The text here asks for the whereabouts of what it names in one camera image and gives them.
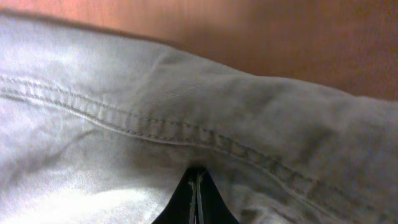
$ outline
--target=gray cloth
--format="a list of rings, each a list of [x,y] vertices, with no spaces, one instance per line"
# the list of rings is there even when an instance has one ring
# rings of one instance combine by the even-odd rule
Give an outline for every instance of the gray cloth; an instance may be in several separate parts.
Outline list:
[[[241,223],[397,223],[398,105],[0,16],[0,223],[150,223],[207,166]]]

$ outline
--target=garment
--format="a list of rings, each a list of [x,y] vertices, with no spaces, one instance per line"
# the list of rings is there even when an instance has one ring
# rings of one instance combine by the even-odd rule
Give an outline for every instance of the garment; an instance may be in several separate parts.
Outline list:
[[[398,104],[0,16],[0,223],[150,223],[206,166],[241,223],[397,223]]]

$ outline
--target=fabric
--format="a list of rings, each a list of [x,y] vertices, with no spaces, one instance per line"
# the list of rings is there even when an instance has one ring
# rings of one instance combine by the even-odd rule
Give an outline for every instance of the fabric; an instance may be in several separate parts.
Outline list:
[[[0,223],[150,223],[204,165],[240,223],[398,223],[398,104],[0,16]]]

